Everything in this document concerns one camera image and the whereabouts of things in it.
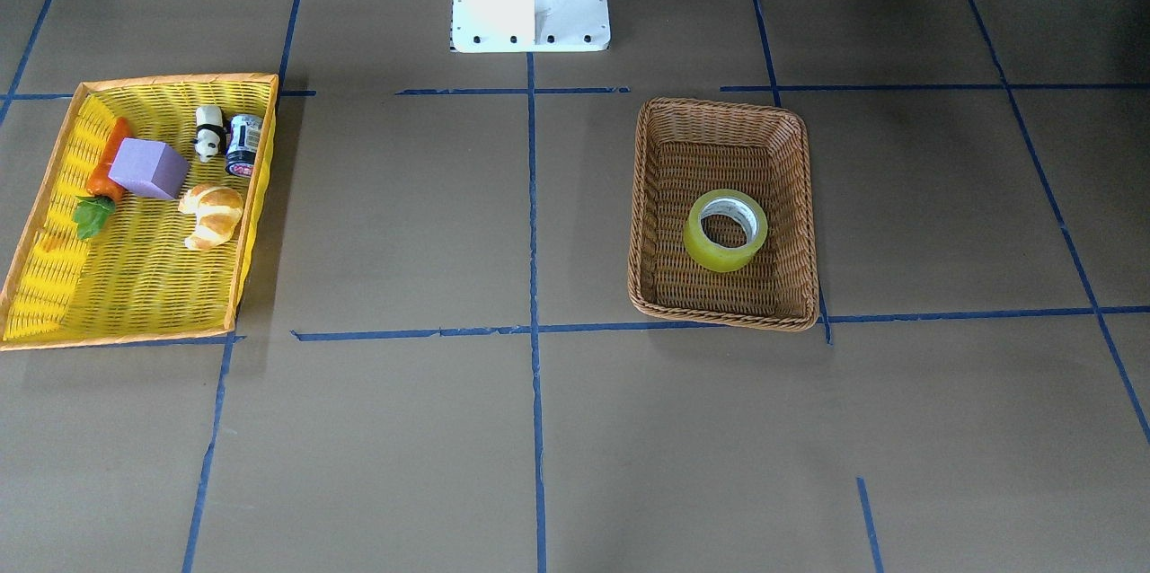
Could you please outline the yellow tape roll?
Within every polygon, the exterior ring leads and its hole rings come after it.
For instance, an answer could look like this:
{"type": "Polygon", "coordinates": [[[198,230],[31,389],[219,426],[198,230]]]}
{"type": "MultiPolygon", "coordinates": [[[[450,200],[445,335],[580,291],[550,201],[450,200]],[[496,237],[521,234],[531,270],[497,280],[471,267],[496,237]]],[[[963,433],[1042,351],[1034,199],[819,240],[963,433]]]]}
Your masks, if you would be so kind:
{"type": "Polygon", "coordinates": [[[687,254],[702,269],[713,273],[733,273],[743,269],[760,252],[769,232],[765,211],[749,194],[739,190],[711,190],[699,196],[682,230],[687,254]],[[713,240],[703,229],[705,217],[730,217],[744,234],[739,246],[724,246],[713,240]]]}

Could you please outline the brown wicker basket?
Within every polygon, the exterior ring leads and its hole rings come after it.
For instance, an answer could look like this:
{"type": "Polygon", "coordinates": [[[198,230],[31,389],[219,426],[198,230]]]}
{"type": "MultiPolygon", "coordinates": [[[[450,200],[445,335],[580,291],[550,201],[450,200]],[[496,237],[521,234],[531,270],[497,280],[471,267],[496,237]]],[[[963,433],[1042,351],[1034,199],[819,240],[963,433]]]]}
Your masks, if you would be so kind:
{"type": "MultiPolygon", "coordinates": [[[[705,217],[724,246],[744,234],[705,217]]],[[[820,314],[808,127],[761,105],[656,98],[638,113],[628,252],[632,306],[656,318],[805,331],[820,314]],[[705,192],[739,190],[765,211],[769,232],[743,269],[713,273],[687,254],[687,213],[705,192]]]]}

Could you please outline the yellow woven basket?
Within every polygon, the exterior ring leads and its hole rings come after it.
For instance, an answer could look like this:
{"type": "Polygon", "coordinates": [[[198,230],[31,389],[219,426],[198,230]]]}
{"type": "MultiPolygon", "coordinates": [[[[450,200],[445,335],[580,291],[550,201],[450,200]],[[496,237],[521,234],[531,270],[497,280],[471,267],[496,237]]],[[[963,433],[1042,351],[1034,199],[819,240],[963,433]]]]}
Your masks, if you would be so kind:
{"type": "Polygon", "coordinates": [[[3,349],[95,347],[233,331],[270,185],[278,97],[279,79],[267,72],[79,84],[3,280],[3,349]],[[193,216],[172,201],[126,194],[103,232],[79,239],[75,206],[116,121],[193,158],[194,110],[204,105],[263,122],[251,176],[230,175],[215,160],[191,165],[183,184],[216,183],[241,193],[233,238],[212,250],[186,249],[193,216]]]}

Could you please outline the small printed can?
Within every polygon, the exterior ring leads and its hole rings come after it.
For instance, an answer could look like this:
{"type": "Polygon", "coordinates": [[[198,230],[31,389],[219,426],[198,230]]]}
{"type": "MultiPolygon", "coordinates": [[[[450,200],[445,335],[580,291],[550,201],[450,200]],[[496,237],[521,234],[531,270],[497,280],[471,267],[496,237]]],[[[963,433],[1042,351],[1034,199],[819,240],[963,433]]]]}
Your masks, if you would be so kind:
{"type": "Polygon", "coordinates": [[[250,179],[253,175],[263,119],[252,114],[237,114],[230,119],[230,142],[227,144],[227,173],[250,179]]]}

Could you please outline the toy croissant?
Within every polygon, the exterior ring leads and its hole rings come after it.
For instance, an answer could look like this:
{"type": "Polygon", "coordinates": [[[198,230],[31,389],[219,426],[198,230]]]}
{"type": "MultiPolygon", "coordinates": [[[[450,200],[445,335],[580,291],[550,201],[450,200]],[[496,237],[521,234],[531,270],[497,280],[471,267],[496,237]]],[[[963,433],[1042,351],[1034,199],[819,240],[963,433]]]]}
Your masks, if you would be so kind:
{"type": "Polygon", "coordinates": [[[245,199],[233,188],[209,182],[190,188],[177,206],[184,216],[195,217],[184,247],[201,252],[227,244],[241,221],[243,205],[245,199]]]}

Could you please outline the purple foam block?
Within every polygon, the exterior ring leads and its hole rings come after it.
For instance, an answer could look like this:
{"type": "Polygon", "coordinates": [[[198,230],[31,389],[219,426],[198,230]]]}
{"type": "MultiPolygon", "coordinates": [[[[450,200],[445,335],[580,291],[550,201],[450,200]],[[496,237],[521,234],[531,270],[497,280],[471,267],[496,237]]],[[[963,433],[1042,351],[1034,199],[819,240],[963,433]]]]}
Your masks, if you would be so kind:
{"type": "Polygon", "coordinates": [[[108,176],[132,194],[176,200],[189,171],[189,161],[167,143],[126,137],[118,144],[108,176]]]}

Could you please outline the toy carrot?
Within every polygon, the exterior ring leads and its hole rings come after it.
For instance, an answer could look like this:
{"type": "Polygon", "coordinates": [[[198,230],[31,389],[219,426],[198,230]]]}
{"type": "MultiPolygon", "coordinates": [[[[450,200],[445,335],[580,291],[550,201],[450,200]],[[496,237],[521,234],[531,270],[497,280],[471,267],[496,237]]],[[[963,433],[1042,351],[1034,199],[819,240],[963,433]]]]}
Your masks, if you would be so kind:
{"type": "Polygon", "coordinates": [[[126,188],[112,179],[112,165],[118,158],[120,144],[130,136],[131,128],[126,119],[115,119],[102,154],[85,183],[85,194],[78,197],[75,205],[72,222],[78,239],[91,239],[101,234],[126,194],[126,188]]]}

